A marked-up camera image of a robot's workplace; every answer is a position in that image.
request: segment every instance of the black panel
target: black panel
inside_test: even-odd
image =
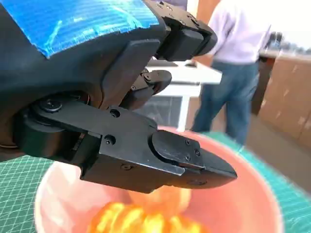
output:
[[[143,114],[161,126],[178,127],[181,97],[154,96],[135,112]]]

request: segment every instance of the grid pattern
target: grid pattern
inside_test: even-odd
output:
[[[222,133],[207,135],[238,151],[266,179],[281,207],[285,233],[311,233],[310,197]],[[51,163],[29,156],[0,163],[0,233],[35,233],[35,192]]]
[[[50,164],[30,156],[0,164],[0,233],[35,233],[35,192]]]
[[[274,192],[282,211],[285,233],[311,233],[311,198],[285,177],[244,147],[228,140],[222,133],[210,133],[212,137],[226,144],[247,160],[266,180]]]

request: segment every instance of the orange fruit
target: orange fruit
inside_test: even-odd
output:
[[[129,191],[134,204],[141,206],[147,213],[161,213],[170,218],[189,205],[191,190],[173,186],[162,186],[150,194]]]
[[[108,203],[92,219],[88,233],[208,233],[199,223],[182,216],[146,214],[136,205]]]

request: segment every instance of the white table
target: white table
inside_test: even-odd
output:
[[[172,74],[172,82],[156,96],[181,97],[181,106],[178,121],[178,131],[186,127],[190,97],[199,97],[202,84],[219,84],[222,74],[203,64],[197,67],[187,67],[187,62],[175,62],[177,67],[147,67],[149,71],[167,70]]]

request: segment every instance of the table leg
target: table leg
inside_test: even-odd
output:
[[[179,113],[179,121],[178,121],[178,128],[177,131],[183,132],[185,131],[186,122],[187,122],[187,115],[188,115],[188,108],[189,108],[189,100],[190,96],[183,96],[180,106],[180,113]]]

